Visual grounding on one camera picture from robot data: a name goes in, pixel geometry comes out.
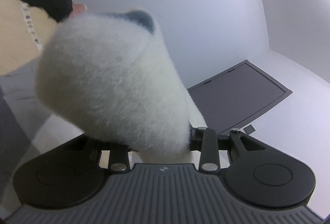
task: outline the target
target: black plush patch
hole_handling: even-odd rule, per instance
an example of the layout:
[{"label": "black plush patch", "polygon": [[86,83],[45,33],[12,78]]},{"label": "black plush patch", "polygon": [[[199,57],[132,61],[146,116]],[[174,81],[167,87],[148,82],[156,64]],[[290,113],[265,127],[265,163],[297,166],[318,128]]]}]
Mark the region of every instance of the black plush patch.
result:
[{"label": "black plush patch", "polygon": [[105,14],[107,16],[116,18],[116,19],[124,19],[127,21],[131,21],[145,29],[148,30],[151,34],[155,31],[155,25],[153,22],[152,17],[145,11],[142,10],[134,10],[130,11],[124,14],[120,13],[111,13],[111,14]]}]

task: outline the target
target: stuffed toy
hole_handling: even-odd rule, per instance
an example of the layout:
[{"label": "stuffed toy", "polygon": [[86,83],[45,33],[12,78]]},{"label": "stuffed toy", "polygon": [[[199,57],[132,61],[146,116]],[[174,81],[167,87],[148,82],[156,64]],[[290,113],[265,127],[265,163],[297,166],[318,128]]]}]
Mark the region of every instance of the stuffed toy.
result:
[{"label": "stuffed toy", "polygon": [[190,163],[189,126],[206,127],[143,10],[62,23],[40,58],[36,93],[87,136],[128,145],[146,163]]}]

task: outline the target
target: beige fabric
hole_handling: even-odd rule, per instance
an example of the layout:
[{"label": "beige fabric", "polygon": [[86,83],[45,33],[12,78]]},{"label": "beige fabric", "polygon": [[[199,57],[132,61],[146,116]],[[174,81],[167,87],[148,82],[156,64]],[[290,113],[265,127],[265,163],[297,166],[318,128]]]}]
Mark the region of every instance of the beige fabric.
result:
[{"label": "beige fabric", "polygon": [[[0,0],[0,76],[40,55],[21,8],[21,0]],[[44,44],[57,23],[43,9],[29,7],[29,12],[39,41]]]}]

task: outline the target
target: patterned trim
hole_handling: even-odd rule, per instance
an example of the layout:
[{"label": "patterned trim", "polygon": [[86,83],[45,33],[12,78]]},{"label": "patterned trim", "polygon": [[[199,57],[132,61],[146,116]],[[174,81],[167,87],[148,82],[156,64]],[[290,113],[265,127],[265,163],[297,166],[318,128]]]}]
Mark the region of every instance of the patterned trim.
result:
[{"label": "patterned trim", "polygon": [[34,29],[28,4],[22,2],[21,10],[23,12],[24,21],[25,21],[25,23],[27,25],[28,31],[29,31],[29,33],[32,36],[32,40],[36,44],[38,50],[40,51],[40,50],[42,50],[42,44],[40,43],[40,40],[39,40],[39,38],[38,38],[38,36],[36,34],[36,31]]}]

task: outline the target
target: silver screw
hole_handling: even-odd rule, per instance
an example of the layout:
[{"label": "silver screw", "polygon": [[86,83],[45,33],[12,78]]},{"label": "silver screw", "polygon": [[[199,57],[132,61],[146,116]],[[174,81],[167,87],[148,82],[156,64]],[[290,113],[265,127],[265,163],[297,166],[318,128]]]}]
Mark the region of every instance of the silver screw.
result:
[{"label": "silver screw", "polygon": [[202,165],[202,169],[205,171],[216,171],[219,167],[214,163],[205,163]]},{"label": "silver screw", "polygon": [[127,169],[126,164],[122,163],[114,163],[110,166],[111,170],[116,171],[116,172],[121,172],[125,171]]},{"label": "silver screw", "polygon": [[238,132],[240,132],[240,129],[237,128],[237,127],[234,127],[234,128],[231,129],[231,132],[238,133]]}]

